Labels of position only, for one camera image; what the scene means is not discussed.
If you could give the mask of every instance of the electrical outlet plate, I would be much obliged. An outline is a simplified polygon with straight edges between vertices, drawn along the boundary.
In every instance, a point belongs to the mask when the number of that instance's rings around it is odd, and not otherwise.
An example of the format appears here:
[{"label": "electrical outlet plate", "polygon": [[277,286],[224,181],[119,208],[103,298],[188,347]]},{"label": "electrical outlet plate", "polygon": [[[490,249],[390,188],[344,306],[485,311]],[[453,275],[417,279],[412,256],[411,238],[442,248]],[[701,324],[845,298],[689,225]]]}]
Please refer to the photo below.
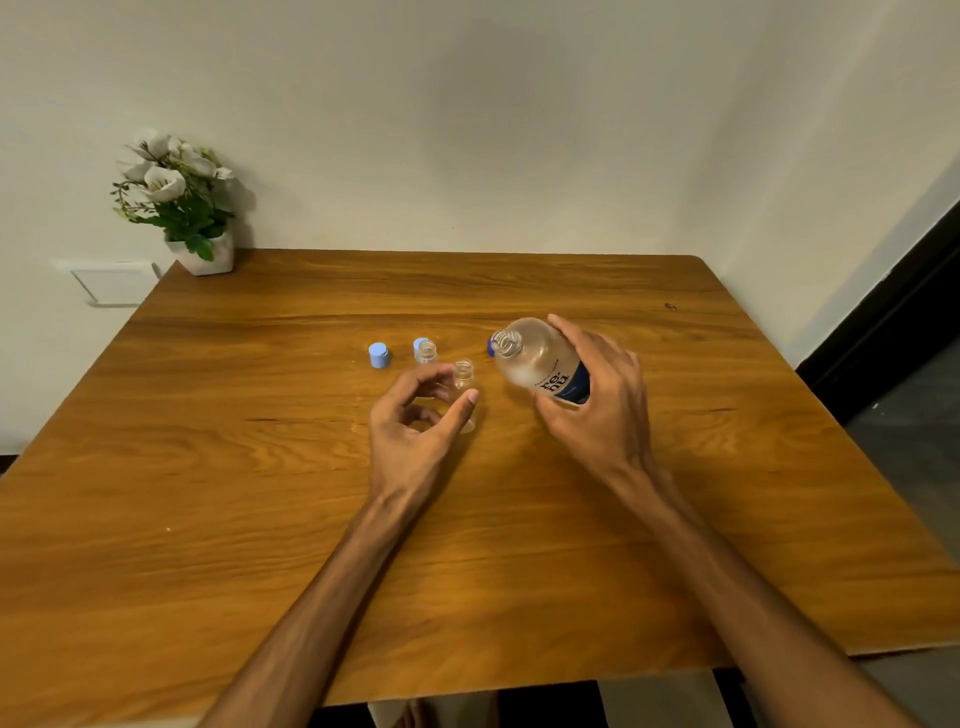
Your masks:
[{"label": "electrical outlet plate", "polygon": [[95,308],[136,307],[153,290],[158,276],[149,260],[124,262],[54,260],[84,291],[86,304]]}]

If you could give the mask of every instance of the empty small bottle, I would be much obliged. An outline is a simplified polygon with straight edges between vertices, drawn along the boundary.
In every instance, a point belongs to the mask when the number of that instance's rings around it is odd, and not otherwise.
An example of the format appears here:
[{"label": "empty small bottle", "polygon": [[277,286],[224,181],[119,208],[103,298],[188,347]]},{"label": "empty small bottle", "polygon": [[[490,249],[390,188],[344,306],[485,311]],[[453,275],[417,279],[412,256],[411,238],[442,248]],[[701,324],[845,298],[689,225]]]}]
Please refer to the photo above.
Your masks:
[{"label": "empty small bottle", "polygon": [[[450,404],[458,400],[468,389],[476,389],[476,382],[473,380],[473,362],[469,359],[461,359],[453,365],[453,395],[450,398]],[[460,429],[461,435],[472,432],[476,427],[475,415],[470,415],[467,424]]]},{"label": "empty small bottle", "polygon": [[433,364],[437,361],[437,345],[430,339],[423,339],[417,346],[417,363]]},{"label": "empty small bottle", "polygon": [[583,404],[590,396],[587,367],[573,346],[540,319],[518,319],[493,335],[496,365],[521,387]]}]

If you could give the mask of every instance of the right hand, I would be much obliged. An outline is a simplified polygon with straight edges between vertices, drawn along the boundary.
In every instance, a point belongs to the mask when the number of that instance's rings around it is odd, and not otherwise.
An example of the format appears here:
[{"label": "right hand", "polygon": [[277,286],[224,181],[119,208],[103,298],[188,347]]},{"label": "right hand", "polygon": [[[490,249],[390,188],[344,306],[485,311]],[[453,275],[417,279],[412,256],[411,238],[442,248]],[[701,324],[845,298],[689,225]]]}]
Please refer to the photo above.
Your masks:
[{"label": "right hand", "polygon": [[580,355],[590,375],[587,403],[571,409],[548,395],[534,402],[547,428],[591,474],[628,505],[656,490],[665,472],[650,446],[647,390],[636,354],[607,336],[555,314],[550,322]]}]

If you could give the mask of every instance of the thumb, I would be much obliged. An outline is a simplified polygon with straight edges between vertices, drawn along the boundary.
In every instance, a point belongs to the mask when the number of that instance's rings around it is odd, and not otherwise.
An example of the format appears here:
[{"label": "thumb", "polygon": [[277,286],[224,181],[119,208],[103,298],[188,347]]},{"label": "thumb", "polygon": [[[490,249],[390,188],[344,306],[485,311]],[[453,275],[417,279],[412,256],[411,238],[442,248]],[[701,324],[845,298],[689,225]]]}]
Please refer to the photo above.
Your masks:
[{"label": "thumb", "polygon": [[440,421],[433,426],[433,430],[448,444],[452,443],[454,438],[460,434],[460,430],[467,424],[470,415],[473,414],[473,408],[476,406],[479,397],[479,391],[475,389],[466,390],[463,396],[453,402],[450,408],[444,412]]},{"label": "thumb", "polygon": [[557,421],[557,418],[564,414],[564,409],[557,404],[554,398],[537,392],[534,392],[534,406],[537,408],[537,411],[540,412],[540,416],[543,417],[543,421],[547,426],[551,426]]}]

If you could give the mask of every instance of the wood grain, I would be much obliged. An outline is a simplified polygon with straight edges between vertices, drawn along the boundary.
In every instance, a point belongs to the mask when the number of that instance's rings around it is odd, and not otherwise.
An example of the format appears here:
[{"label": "wood grain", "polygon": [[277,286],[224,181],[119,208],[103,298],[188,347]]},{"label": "wood grain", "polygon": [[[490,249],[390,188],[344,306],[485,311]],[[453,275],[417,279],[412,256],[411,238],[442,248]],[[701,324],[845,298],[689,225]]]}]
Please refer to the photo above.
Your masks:
[{"label": "wood grain", "polygon": [[846,649],[960,642],[960,572],[698,258],[253,251],[175,266],[0,483],[0,725],[202,711],[361,503],[367,412],[423,335],[474,360],[479,426],[329,702],[727,664],[487,358],[550,311],[640,352],[662,460]]}]

